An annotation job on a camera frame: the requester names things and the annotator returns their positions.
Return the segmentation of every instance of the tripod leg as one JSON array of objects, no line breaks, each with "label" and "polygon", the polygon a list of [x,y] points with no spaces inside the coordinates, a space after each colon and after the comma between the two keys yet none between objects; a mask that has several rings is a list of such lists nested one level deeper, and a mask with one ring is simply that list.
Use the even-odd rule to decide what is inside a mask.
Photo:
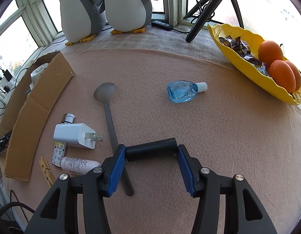
[{"label": "tripod leg", "polygon": [[[204,6],[209,0],[200,0],[199,1],[199,4],[201,6]],[[199,6],[198,4],[196,4],[186,15],[184,18],[189,18],[191,17],[192,15],[194,15],[197,11],[199,10]]]},{"label": "tripod leg", "polygon": [[201,28],[203,28],[204,24],[207,22],[207,20],[210,18],[211,14],[215,11],[215,9],[219,6],[219,4],[222,2],[222,0],[210,0],[207,4],[206,8],[203,10],[203,12],[198,17],[196,23],[192,27],[191,31],[186,36],[186,42],[190,43],[193,41],[193,39],[196,37],[196,35],[199,33]]},{"label": "tripod leg", "polygon": [[237,0],[231,0],[233,8],[235,10],[238,23],[240,24],[240,27],[244,29],[244,23],[242,19],[242,14],[240,13],[240,7],[238,6]]}]

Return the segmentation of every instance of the orange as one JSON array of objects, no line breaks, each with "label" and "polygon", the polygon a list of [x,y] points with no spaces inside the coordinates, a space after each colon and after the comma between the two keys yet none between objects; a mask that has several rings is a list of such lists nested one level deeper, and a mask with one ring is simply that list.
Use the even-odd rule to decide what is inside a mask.
[{"label": "orange", "polygon": [[269,69],[272,62],[275,60],[283,60],[283,51],[281,47],[272,40],[265,40],[258,49],[258,59],[266,64]]},{"label": "orange", "polygon": [[300,75],[300,71],[299,69],[295,66],[295,64],[293,64],[291,61],[285,61],[291,68],[291,70],[293,71],[294,75],[295,75],[295,80],[296,80],[296,89],[295,91],[300,89],[301,86],[301,75]]},{"label": "orange", "polygon": [[275,60],[272,62],[269,69],[269,75],[277,85],[285,88],[288,93],[293,93],[295,91],[295,75],[286,62],[282,60]]}]

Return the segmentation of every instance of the triangular cutout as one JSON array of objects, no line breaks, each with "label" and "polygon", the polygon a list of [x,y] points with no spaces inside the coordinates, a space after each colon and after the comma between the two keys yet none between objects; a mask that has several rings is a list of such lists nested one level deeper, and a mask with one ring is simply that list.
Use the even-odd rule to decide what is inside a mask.
[{"label": "triangular cutout", "polygon": [[255,203],[254,199],[252,198],[251,194],[247,189],[243,190],[243,198],[244,198],[244,205],[245,205],[246,220],[252,221],[252,220],[262,219],[263,215],[260,212],[257,204]]},{"label": "triangular cutout", "polygon": [[42,218],[48,218],[48,219],[56,219],[57,218],[57,209],[58,209],[60,194],[61,194],[61,190],[56,189],[41,213]]}]

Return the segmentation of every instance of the white charger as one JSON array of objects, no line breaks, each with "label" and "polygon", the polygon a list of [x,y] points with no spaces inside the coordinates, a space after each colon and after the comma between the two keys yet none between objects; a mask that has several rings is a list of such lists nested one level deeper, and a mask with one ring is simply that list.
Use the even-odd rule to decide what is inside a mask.
[{"label": "white charger", "polygon": [[81,148],[95,148],[95,142],[102,142],[103,137],[84,123],[57,124],[54,131],[56,142],[66,143],[68,146]]}]

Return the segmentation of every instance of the cardboard box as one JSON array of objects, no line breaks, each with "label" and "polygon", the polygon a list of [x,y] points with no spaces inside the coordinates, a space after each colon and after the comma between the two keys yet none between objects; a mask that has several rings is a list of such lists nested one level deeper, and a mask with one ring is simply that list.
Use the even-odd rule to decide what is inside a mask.
[{"label": "cardboard box", "polygon": [[[31,72],[44,63],[49,63],[48,67],[27,96]],[[74,75],[60,51],[40,57],[26,71],[0,122],[0,137],[13,130],[7,150],[0,154],[0,166],[6,177],[30,180],[34,155],[44,125],[55,102]]]}]

